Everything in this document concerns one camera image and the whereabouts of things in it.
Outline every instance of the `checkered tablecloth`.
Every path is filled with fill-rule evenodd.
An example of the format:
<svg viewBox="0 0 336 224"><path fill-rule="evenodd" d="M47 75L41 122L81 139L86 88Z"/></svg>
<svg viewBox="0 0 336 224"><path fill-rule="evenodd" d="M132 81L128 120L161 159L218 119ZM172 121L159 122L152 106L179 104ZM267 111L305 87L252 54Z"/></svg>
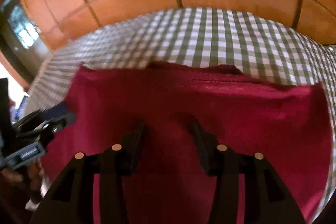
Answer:
<svg viewBox="0 0 336 224"><path fill-rule="evenodd" d="M210 8L160 11L107 25L56 51L34 80L25 113L61 102L80 63L89 68L144 68L153 59L192 67L231 64L252 77L285 85L321 81L329 102L333 148L319 214L335 189L334 49L250 13Z"/></svg>

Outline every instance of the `maroon towel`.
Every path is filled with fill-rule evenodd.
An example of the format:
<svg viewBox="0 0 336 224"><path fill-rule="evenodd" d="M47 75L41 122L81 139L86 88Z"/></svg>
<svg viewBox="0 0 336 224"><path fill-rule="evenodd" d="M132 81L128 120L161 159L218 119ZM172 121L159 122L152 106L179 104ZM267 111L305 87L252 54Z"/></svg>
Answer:
<svg viewBox="0 0 336 224"><path fill-rule="evenodd" d="M330 163L331 127L321 83L285 86L232 66L192 69L152 63L145 70L81 67L65 100L77 113L43 158L54 179L71 157L100 153L144 120L148 133L135 174L124 178L131 223L207 223L215 178L201 170L188 127L197 118L238 153L263 153L309 221ZM95 181L94 200L98 190ZM94 204L99 223L98 202Z"/></svg>

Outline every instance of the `green and white checkered fabric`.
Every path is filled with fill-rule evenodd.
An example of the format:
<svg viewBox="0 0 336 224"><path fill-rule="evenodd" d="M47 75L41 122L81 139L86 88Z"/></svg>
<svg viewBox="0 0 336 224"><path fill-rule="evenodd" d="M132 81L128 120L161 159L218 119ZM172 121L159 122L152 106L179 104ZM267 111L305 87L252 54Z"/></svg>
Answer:
<svg viewBox="0 0 336 224"><path fill-rule="evenodd" d="M318 214L335 189L334 50L250 13L210 8L160 11L107 25L56 51L31 86L26 114L62 101L80 63L89 68L144 68L150 60L192 67L230 64L252 77L285 85L321 81L329 102L333 148Z"/></svg>

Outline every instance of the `metal screw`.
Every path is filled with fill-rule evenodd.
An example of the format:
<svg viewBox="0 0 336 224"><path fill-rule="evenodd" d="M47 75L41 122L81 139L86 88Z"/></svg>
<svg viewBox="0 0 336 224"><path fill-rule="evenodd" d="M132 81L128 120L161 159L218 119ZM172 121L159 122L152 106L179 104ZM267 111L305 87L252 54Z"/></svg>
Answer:
<svg viewBox="0 0 336 224"><path fill-rule="evenodd" d="M227 150L227 146L225 144L219 144L217 145L217 150L224 152Z"/></svg>
<svg viewBox="0 0 336 224"><path fill-rule="evenodd" d="M76 155L75 155L75 159L76 160L80 160L80 159L82 159L84 157L84 153L83 152L78 152L78 153L76 153Z"/></svg>
<svg viewBox="0 0 336 224"><path fill-rule="evenodd" d="M261 154L261 153L259 153L259 152L257 152L257 153L254 154L254 157L255 157L257 160L262 160L262 159L264 158L264 155Z"/></svg>
<svg viewBox="0 0 336 224"><path fill-rule="evenodd" d="M119 151L122 148L122 146L120 144L114 144L112 145L112 150L113 151Z"/></svg>

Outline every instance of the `black clamp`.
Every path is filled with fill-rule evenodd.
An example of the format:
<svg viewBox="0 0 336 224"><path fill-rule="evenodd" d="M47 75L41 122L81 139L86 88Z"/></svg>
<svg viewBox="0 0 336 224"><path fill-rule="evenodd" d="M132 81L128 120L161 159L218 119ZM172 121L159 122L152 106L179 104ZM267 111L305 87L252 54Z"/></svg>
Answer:
<svg viewBox="0 0 336 224"><path fill-rule="evenodd" d="M12 125L7 79L0 79L0 114L0 170L15 170L43 156L54 135L76 119L66 103L60 103L37 110Z"/></svg>
<svg viewBox="0 0 336 224"><path fill-rule="evenodd" d="M245 175L244 224L305 223L293 196L263 154L235 153L205 132L198 121L192 136L203 170L217 177L209 224L236 223L239 174Z"/></svg>
<svg viewBox="0 0 336 224"><path fill-rule="evenodd" d="M145 137L145 124L125 135L103 153L78 152L51 185L31 219L31 224L93 223L94 174L100 174L100 220L102 224L128 224L122 176L137 167Z"/></svg>

